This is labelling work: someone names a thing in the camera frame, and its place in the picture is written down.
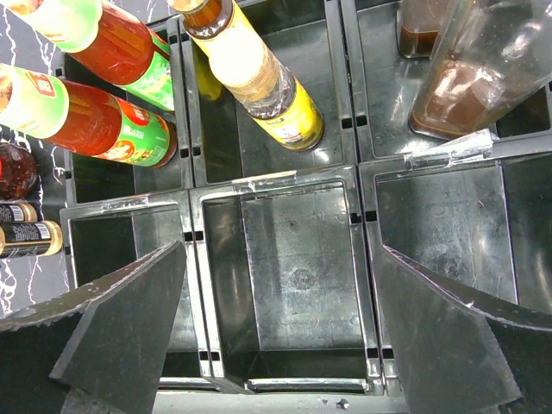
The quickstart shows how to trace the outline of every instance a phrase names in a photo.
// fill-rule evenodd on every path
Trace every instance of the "sauce bottle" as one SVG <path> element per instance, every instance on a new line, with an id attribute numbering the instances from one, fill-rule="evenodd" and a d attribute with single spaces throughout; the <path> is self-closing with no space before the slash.
<path id="1" fill-rule="evenodd" d="M 38 215 L 29 203 L 0 204 L 0 223 L 36 222 Z"/>
<path id="2" fill-rule="evenodd" d="M 0 65 L 0 123 L 73 151 L 136 166 L 174 155 L 171 123 L 90 86 Z"/>
<path id="3" fill-rule="evenodd" d="M 322 138 L 323 116 L 304 87 L 247 28 L 229 28 L 211 49 L 215 77 L 280 145 L 302 151 Z"/>
<path id="4" fill-rule="evenodd" d="M 107 0 L 0 0 L 104 80 L 174 110 L 169 46 Z"/>
<path id="5" fill-rule="evenodd" d="M 61 250 L 61 227 L 54 222 L 0 223 L 0 259 L 50 256 Z"/>
<path id="6" fill-rule="evenodd" d="M 33 155 L 17 145 L 0 143 L 0 199 L 24 198 L 33 190 L 37 179 L 38 168 Z"/>
<path id="7" fill-rule="evenodd" d="M 398 13 L 398 51 L 429 58 L 451 0 L 403 0 Z"/>
<path id="8" fill-rule="evenodd" d="M 454 3 L 411 128 L 451 140 L 487 128 L 552 78 L 549 0 Z"/>
<path id="9" fill-rule="evenodd" d="M 168 0 L 184 14 L 184 28 L 207 56 L 217 42 L 217 36 L 228 28 L 248 28 L 251 23 L 234 0 Z"/>

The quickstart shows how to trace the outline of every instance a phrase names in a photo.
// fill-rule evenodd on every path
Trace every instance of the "dark bottle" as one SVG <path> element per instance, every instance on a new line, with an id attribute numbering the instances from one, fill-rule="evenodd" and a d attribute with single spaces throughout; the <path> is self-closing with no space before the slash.
<path id="1" fill-rule="evenodd" d="M 0 143 L 0 199 L 24 198 L 33 190 L 37 179 L 33 155 L 16 145 Z"/>

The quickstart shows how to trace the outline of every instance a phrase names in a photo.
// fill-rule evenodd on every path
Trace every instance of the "green label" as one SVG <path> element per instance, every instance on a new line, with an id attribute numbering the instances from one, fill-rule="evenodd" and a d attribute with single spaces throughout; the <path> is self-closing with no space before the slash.
<path id="1" fill-rule="evenodd" d="M 154 166 L 169 148 L 169 128 L 163 118 L 116 97 L 121 108 L 121 132 L 109 151 L 96 158 Z"/>
<path id="2" fill-rule="evenodd" d="M 0 123 L 32 135 L 50 138 L 60 131 L 69 113 L 69 95 L 53 76 L 2 65 L 11 77 L 11 98 L 0 112 Z"/>
<path id="3" fill-rule="evenodd" d="M 82 52 L 97 37 L 102 0 L 44 0 L 34 13 L 21 16 L 64 52 Z"/>
<path id="4" fill-rule="evenodd" d="M 121 88 L 163 110 L 174 111 L 173 78 L 169 62 L 170 48 L 154 33 L 152 33 L 152 39 L 156 51 L 146 73 L 133 84 L 121 86 Z"/>

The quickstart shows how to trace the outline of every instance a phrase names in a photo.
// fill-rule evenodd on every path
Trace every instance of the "chili sauce bottle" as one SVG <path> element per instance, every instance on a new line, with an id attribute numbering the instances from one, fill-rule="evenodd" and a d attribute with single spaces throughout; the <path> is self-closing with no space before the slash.
<path id="1" fill-rule="evenodd" d="M 176 152 L 171 123 L 98 88 L 7 65 L 0 85 L 0 123 L 34 138 L 135 166 L 163 166 Z"/>
<path id="2" fill-rule="evenodd" d="M 0 143 L 0 200 L 24 198 L 37 180 L 38 167 L 33 155 L 17 145 Z"/>
<path id="3" fill-rule="evenodd" d="M 104 80 L 174 110 L 169 46 L 107 0 L 0 0 Z"/>

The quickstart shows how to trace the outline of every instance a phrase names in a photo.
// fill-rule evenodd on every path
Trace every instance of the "red sauce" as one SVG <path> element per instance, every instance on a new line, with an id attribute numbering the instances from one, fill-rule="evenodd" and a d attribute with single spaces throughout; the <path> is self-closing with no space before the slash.
<path id="1" fill-rule="evenodd" d="M 0 199 L 27 196 L 38 179 L 33 155 L 16 145 L 0 143 Z"/>
<path id="2" fill-rule="evenodd" d="M 168 59 L 154 45 L 146 25 L 104 0 L 97 38 L 72 56 L 100 78 L 114 85 L 129 85 L 146 72 L 156 50 Z"/>
<path id="3" fill-rule="evenodd" d="M 100 155 L 116 142 L 121 131 L 121 109 L 107 92 L 64 80 L 69 93 L 69 113 L 61 130 L 47 141 L 82 155 Z M 155 166 L 165 165 L 177 147 L 176 131 L 168 123 L 170 143 L 165 157 Z"/>

